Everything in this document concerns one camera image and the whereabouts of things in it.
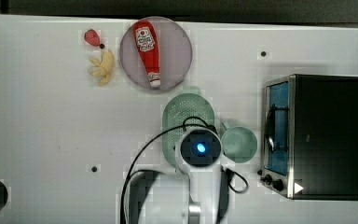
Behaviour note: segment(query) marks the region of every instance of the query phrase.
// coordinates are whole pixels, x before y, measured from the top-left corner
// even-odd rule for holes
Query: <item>green bowl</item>
[[[236,163],[249,161],[257,151],[255,134],[241,126],[226,130],[221,141],[226,157]]]
[[[211,105],[200,96],[198,87],[185,87],[182,94],[171,99],[165,106],[162,115],[162,129],[168,130],[183,124],[183,121],[191,116],[204,119],[208,124],[214,124],[214,112]],[[202,124],[197,119],[190,119],[186,123]],[[182,137],[183,130],[177,129],[162,135],[162,152],[167,162],[176,167],[174,146]]]

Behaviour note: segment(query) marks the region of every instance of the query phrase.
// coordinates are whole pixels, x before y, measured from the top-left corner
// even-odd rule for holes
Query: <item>ketchup bottle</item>
[[[147,78],[153,88],[160,85],[159,52],[156,32],[149,21],[138,21],[133,27],[133,37],[139,55],[144,62]]]

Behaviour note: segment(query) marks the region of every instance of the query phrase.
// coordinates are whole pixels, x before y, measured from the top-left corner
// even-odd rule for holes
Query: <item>oven window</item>
[[[273,148],[268,150],[268,165],[267,169],[287,175],[287,162],[288,162],[288,108],[289,106],[289,84],[283,82],[278,85],[270,87],[269,91],[269,108],[275,106],[276,109],[271,115],[274,116],[274,136]]]

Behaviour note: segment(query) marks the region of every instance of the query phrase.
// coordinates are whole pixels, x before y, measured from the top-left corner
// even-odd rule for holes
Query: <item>green cup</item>
[[[257,151],[255,134],[239,125],[229,125],[228,121],[221,123],[222,146],[227,158],[236,163],[249,161]]]

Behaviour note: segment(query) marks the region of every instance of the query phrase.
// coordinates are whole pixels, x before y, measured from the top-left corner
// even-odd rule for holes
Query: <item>ketchup label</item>
[[[140,51],[150,51],[155,45],[155,40],[148,27],[142,27],[136,30],[136,41]]]

